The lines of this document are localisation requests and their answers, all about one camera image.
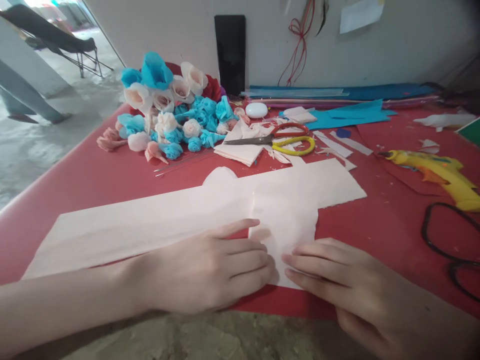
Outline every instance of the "glue gun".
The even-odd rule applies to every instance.
[[[391,150],[378,154],[394,164],[418,169],[423,173],[423,181],[440,184],[455,200],[456,207],[460,210],[480,212],[480,196],[472,190],[477,187],[459,172],[464,167],[460,161],[451,157],[405,150]]]

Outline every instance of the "scissors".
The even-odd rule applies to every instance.
[[[278,132],[279,130],[285,129],[285,128],[297,128],[297,129],[301,129],[302,131],[301,132],[299,131],[280,132],[280,133]],[[276,126],[271,132],[271,134],[268,136],[253,137],[253,138],[239,139],[239,140],[229,140],[229,141],[224,141],[223,143],[225,145],[271,145],[271,148],[273,150],[277,150],[278,152],[281,152],[287,155],[292,155],[292,156],[303,156],[311,153],[315,149],[315,140],[312,137],[307,136],[308,133],[309,133],[309,128],[306,127],[305,125],[302,125],[296,122],[286,122]],[[289,137],[293,137],[293,138],[285,141],[274,142],[275,138],[289,138]],[[301,141],[309,142],[310,147],[307,150],[303,150],[303,151],[292,151],[292,150],[283,148],[285,145],[293,144]]]

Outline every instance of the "red table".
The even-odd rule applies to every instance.
[[[107,126],[113,126],[117,116],[127,112],[127,109],[126,105],[119,108],[101,128],[90,134],[0,213],[0,284],[22,277],[60,214],[199,186],[218,166],[229,167],[238,177],[287,166],[271,159],[265,152],[251,168],[213,155],[189,165],[178,166],[162,177],[154,177],[153,169],[161,165],[147,163],[143,153],[132,152],[127,146],[107,153],[97,146],[97,137]],[[425,109],[401,110],[399,116],[390,123],[384,123],[387,125],[370,126],[379,131],[383,129],[382,126],[387,126],[386,129],[392,126],[403,129],[406,122],[431,113]],[[356,128],[351,130],[352,139],[362,142]],[[434,141],[437,136],[442,139],[457,136],[453,133],[438,135],[434,129],[426,127],[422,132]],[[458,158],[465,164],[464,175],[480,184],[480,153],[463,140],[461,146],[445,145],[445,149],[450,151],[445,155]],[[309,163],[326,158],[325,154],[312,153],[304,159]],[[412,282],[480,318],[480,304],[462,294],[448,278],[446,265],[449,261],[431,251],[421,238],[420,228],[427,205],[438,201],[452,203],[450,198],[415,192],[385,171],[381,163],[384,160],[373,155],[365,156],[354,151],[349,160],[358,166],[351,174],[368,196],[320,209],[316,237],[333,237],[366,250]],[[480,220],[478,214],[472,217]],[[442,244],[454,248],[459,255],[472,256],[472,252],[476,252],[474,256],[480,259],[477,233],[465,229],[465,225],[449,213],[440,211],[438,219],[435,224],[432,222],[432,226]],[[459,237],[466,239],[464,243],[459,241]],[[467,273],[464,279],[468,282],[469,290],[478,294],[478,274]],[[270,285],[244,298],[234,309],[285,316],[335,316],[331,305],[304,291]]]

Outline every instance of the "red string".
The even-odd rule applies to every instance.
[[[308,24],[308,28],[305,30],[305,26],[306,26],[307,21],[308,21],[307,18],[309,17],[310,7],[312,7],[311,18],[310,18],[310,22]],[[303,73],[303,71],[305,69],[305,65],[307,63],[307,39],[305,39],[305,37],[307,36],[307,34],[309,33],[309,31],[312,27],[312,23],[314,21],[314,15],[315,15],[315,0],[309,0],[307,8],[306,8],[305,18],[303,19],[303,24],[300,24],[300,21],[297,18],[294,18],[290,22],[290,26],[288,27],[288,30],[290,30],[290,32],[293,33],[294,35],[299,36],[299,39],[298,39],[298,43],[296,45],[295,50],[293,51],[293,54],[290,58],[290,61],[289,61],[288,65],[286,66],[285,70],[281,73],[280,79],[278,79],[277,86],[280,86],[280,82],[282,81],[282,78],[284,77],[284,74],[289,69],[290,64],[292,64],[291,74],[290,74],[289,78],[286,80],[286,85],[288,87],[292,86],[292,79],[294,78],[295,74],[297,73],[297,71],[300,67],[300,64],[302,64],[302,63],[303,63],[303,66],[301,67],[300,73],[295,77],[295,79],[293,80],[293,83],[295,83],[297,81],[297,79],[300,77],[300,75]],[[298,63],[296,64],[296,62],[297,62],[297,52],[299,51],[300,45],[302,45],[301,55],[300,55],[300,58],[298,59]]]

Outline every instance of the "black folding chair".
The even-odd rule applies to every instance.
[[[108,65],[99,61],[97,46],[92,37],[87,40],[76,38],[60,30],[31,8],[22,4],[14,5],[3,11],[2,16],[18,28],[42,41],[53,53],[60,55],[72,64],[78,66],[81,78],[84,77],[84,69],[99,77],[103,77],[101,65],[113,70]],[[66,56],[62,50],[70,54],[76,54],[76,59]],[[95,52],[95,57],[87,54],[91,52]],[[94,68],[84,64],[84,56],[94,63]]]

